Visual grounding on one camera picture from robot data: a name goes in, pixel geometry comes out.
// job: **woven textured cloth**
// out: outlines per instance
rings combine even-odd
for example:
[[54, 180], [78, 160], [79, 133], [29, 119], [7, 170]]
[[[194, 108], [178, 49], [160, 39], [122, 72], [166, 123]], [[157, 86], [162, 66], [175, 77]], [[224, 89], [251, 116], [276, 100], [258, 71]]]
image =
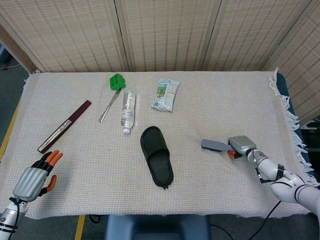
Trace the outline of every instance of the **woven textured cloth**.
[[[137, 93], [135, 122], [124, 135], [120, 114], [124, 91], [104, 122], [99, 117], [114, 91], [114, 73], [35, 73], [27, 80], [16, 123], [0, 164], [0, 209], [9, 202], [25, 168], [42, 155], [37, 148], [85, 100], [92, 105], [51, 147], [64, 156], [53, 169], [52, 192], [31, 202], [34, 219], [82, 214], [237, 214], [266, 217], [278, 202], [244, 157], [201, 148], [201, 140], [227, 142], [246, 135], [267, 156], [306, 178], [298, 164], [282, 98], [269, 87], [273, 72], [124, 72]], [[160, 78], [180, 82], [173, 112], [151, 108]], [[154, 184], [140, 146], [149, 126], [161, 129], [174, 180]], [[282, 203], [271, 216], [305, 214]]]

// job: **robotic arm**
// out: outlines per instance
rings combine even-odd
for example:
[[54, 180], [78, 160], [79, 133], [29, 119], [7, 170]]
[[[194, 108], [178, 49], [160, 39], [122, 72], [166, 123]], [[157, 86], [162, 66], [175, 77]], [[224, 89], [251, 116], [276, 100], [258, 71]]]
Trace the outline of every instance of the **robotic arm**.
[[9, 198], [12, 203], [9, 203], [0, 217], [0, 240], [11, 239], [28, 210], [28, 203], [33, 202], [37, 197], [41, 197], [54, 188], [57, 181], [56, 175], [52, 176], [47, 187], [43, 186], [50, 172], [62, 156], [63, 153], [59, 153], [58, 150], [48, 152], [24, 171], [12, 192], [14, 197]]
[[285, 170], [275, 163], [247, 136], [235, 136], [228, 139], [229, 144], [203, 139], [201, 146], [213, 151], [228, 151], [231, 158], [245, 156], [253, 164], [261, 183], [272, 182], [273, 194], [283, 202], [298, 203], [320, 217], [320, 190], [306, 184], [297, 174]]

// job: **knife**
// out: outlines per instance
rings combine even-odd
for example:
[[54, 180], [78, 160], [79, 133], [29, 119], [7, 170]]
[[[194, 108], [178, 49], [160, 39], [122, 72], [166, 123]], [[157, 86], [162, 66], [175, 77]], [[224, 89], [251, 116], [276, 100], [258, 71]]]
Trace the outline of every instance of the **knife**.
[[104, 113], [101, 115], [101, 117], [100, 117], [100, 119], [99, 119], [99, 122], [100, 122], [100, 123], [102, 123], [102, 121], [105, 119], [105, 116], [106, 116], [107, 112], [109, 111], [109, 108], [110, 108], [111, 105], [114, 103], [114, 101], [117, 99], [117, 97], [119, 96], [120, 92], [121, 92], [121, 88], [118, 89], [118, 90], [115, 92], [115, 94], [113, 95], [113, 97], [112, 97], [109, 105], [106, 107]]

